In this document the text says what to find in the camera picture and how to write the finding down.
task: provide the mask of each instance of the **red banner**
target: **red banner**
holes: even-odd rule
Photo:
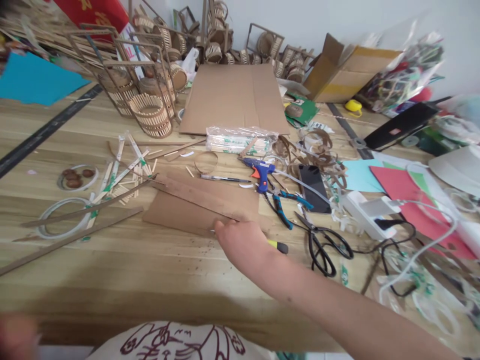
[[[54,0],[77,26],[80,23],[114,26],[121,33],[129,15],[119,0]]]

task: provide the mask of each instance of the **white wall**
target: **white wall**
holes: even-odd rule
[[[438,73],[446,79],[432,85],[433,98],[480,93],[480,0],[224,1],[229,10],[227,22],[234,30],[234,49],[245,47],[250,23],[257,23],[285,36],[284,45],[313,48],[315,55],[322,51],[327,32],[339,40],[354,38],[365,32],[385,30],[429,10],[419,35],[439,31],[445,48],[445,63]],[[202,0],[149,3],[170,22],[172,9],[180,10],[186,5],[197,20],[202,16]]]

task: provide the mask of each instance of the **open cardboard box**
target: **open cardboard box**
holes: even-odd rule
[[[310,91],[309,99],[346,102],[402,53],[357,45],[345,57],[344,49],[344,44],[326,34],[323,52],[312,61],[313,69],[303,84]]]
[[[259,127],[289,134],[290,125],[270,64],[212,65],[198,69],[185,105],[181,134],[205,135],[207,127]]]

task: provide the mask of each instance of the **wooden table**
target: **wooden table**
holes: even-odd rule
[[[0,100],[0,156],[85,91],[86,88],[81,89],[51,108]],[[333,150],[342,160],[359,159],[328,107],[322,105],[321,111],[325,114],[318,114],[317,121],[335,131],[331,136]],[[381,115],[366,113],[349,123],[357,135],[365,136],[385,121]],[[179,135],[176,130],[164,141],[192,141],[190,136]],[[19,224],[37,219],[55,202],[72,196],[88,198],[90,191],[98,191],[99,185],[95,184],[88,191],[68,193],[57,187],[57,178],[62,170],[78,164],[95,165],[103,173],[111,157],[106,141],[115,142],[125,131],[130,131],[138,142],[157,141],[144,135],[134,120],[121,117],[101,93],[0,180],[0,266],[54,242],[12,241],[33,234],[32,229],[21,228]],[[291,137],[296,138],[293,128]],[[196,153],[203,149],[204,146],[192,147]],[[395,146],[387,153],[423,162],[430,158],[416,148]],[[251,171],[235,155],[219,153],[218,157],[213,175],[238,178],[250,175]],[[185,166],[194,169],[193,157],[180,157],[172,162],[160,158],[157,170],[176,167],[186,171]],[[153,188],[141,189],[139,197],[130,200],[127,208],[142,205],[147,209],[155,193]],[[282,204],[287,216],[293,219],[297,204],[287,200]],[[65,206],[58,214],[72,210],[76,209]],[[119,203],[103,209],[96,224],[124,211]],[[259,212],[275,223],[270,237],[288,244],[288,256],[309,267],[305,233],[296,228],[286,230],[262,198]],[[339,229],[330,215],[316,215],[312,219],[317,225]],[[77,222],[78,219],[64,221],[48,229],[62,232]],[[366,235],[361,238],[343,235],[353,248],[373,243]],[[338,267],[337,254],[333,252],[332,258]],[[351,289],[357,292],[362,289],[372,262],[369,255],[356,255],[353,260],[344,261]],[[432,334],[445,337],[415,311],[410,301],[406,306],[407,317]],[[142,222],[141,214],[95,233],[88,242],[74,242],[0,277],[0,310],[36,316],[46,344],[98,346],[142,322],[170,320],[226,325],[272,350],[342,351],[319,326],[279,304],[238,272],[214,239]],[[447,339],[447,343],[461,355],[480,355],[478,332],[465,316],[459,320],[464,336],[455,341]]]

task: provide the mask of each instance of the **smartphone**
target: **smartphone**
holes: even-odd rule
[[[298,165],[298,175],[302,183],[314,188],[328,199],[327,190],[325,189],[324,181],[322,180],[322,173],[320,172],[318,166],[300,164]],[[308,210],[309,212],[318,214],[332,213],[330,203],[326,203],[313,191],[301,186],[301,192],[303,198],[313,205],[313,209]]]

